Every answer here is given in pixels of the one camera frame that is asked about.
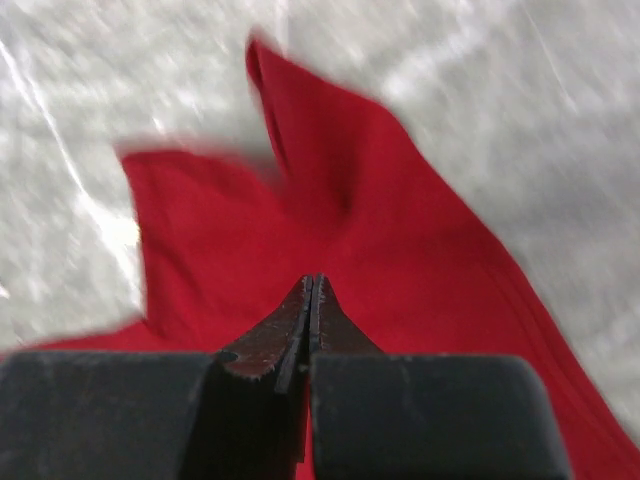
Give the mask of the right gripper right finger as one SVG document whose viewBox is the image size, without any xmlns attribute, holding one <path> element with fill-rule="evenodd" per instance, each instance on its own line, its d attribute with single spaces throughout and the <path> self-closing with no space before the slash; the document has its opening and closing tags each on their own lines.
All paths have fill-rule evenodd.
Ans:
<svg viewBox="0 0 640 480">
<path fill-rule="evenodd" d="M 569 479 L 547 390 L 510 355 L 383 353 L 324 275 L 309 317 L 319 479 Z"/>
</svg>

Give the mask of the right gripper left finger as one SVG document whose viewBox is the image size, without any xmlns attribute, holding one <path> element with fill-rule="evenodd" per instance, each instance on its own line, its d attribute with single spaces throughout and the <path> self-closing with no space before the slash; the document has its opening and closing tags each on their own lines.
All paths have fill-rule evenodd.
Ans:
<svg viewBox="0 0 640 480">
<path fill-rule="evenodd" d="M 291 479 L 304 458 L 309 307 L 214 353 L 31 351 L 1 365 L 5 479 Z"/>
</svg>

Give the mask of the red t shirt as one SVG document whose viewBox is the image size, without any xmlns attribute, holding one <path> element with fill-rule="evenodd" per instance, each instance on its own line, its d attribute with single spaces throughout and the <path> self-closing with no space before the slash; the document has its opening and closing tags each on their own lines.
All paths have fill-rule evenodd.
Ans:
<svg viewBox="0 0 640 480">
<path fill-rule="evenodd" d="M 126 154 L 146 314 L 56 349 L 214 351 L 303 275 L 329 277 L 350 318 L 395 352 L 502 353 L 544 380 L 579 479 L 635 479 L 639 451 L 502 243 L 382 105 L 246 50 L 280 178 L 234 153 Z"/>
</svg>

